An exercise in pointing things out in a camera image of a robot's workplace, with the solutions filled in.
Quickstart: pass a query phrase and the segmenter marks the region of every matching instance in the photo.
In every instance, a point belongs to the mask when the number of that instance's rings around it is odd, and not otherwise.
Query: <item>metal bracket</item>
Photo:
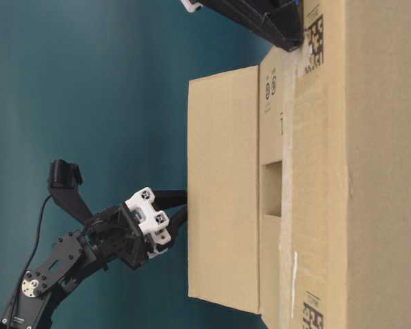
[[[61,236],[49,259],[34,271],[26,272],[21,290],[27,297],[35,298],[46,293],[76,264],[83,252],[79,236],[80,231]]]

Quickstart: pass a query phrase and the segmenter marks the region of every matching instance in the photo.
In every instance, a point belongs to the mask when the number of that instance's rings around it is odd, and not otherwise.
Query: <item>packing tape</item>
[[[295,105],[295,85],[297,81],[297,63],[299,51],[282,52],[283,64],[283,111],[284,111],[284,140],[283,140],[283,206],[280,230],[280,297],[279,297],[279,328],[290,327],[292,314],[292,153],[293,125]]]

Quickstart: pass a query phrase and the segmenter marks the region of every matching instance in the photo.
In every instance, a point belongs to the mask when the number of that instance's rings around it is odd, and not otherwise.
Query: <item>black cable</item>
[[[36,228],[36,237],[35,237],[35,245],[34,248],[32,250],[32,253],[29,257],[29,259],[26,262],[26,265],[23,269],[23,272],[21,272],[20,277],[18,278],[18,282],[16,284],[15,287],[15,292],[14,292],[14,297],[12,298],[12,305],[11,305],[11,309],[10,309],[10,313],[9,313],[9,319],[8,319],[8,323],[6,325],[7,329],[10,329],[11,327],[11,323],[14,320],[14,309],[16,308],[16,304],[18,304],[18,297],[20,295],[20,290],[21,290],[21,282],[23,281],[23,278],[26,274],[27,268],[29,267],[32,259],[35,256],[36,250],[38,249],[38,243],[40,242],[40,232],[41,232],[41,222],[42,222],[42,215],[44,213],[44,208],[46,206],[46,203],[49,201],[49,199],[51,198],[51,195],[49,195],[48,197],[46,197],[46,199],[44,200],[44,202],[42,203],[41,206],[41,210],[40,210],[40,217],[38,218],[38,226]]]

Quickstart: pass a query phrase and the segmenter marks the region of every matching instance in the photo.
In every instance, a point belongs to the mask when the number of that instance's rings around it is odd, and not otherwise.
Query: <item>screw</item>
[[[30,282],[30,285],[31,285],[32,288],[35,289],[36,287],[38,287],[39,282],[38,282],[38,280],[32,280],[32,281]]]

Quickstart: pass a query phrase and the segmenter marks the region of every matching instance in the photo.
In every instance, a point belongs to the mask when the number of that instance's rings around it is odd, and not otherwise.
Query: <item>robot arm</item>
[[[204,5],[275,46],[293,51],[303,43],[301,0],[181,0],[188,12]]]
[[[54,310],[84,279],[107,270],[116,258],[132,269],[143,266],[173,246],[178,228],[187,220],[185,206],[171,218],[165,212],[186,204],[185,191],[144,188],[93,215],[77,192],[81,183],[76,164],[52,163],[49,192],[84,229],[58,238],[49,259],[25,272],[0,319],[0,329],[49,329]]]

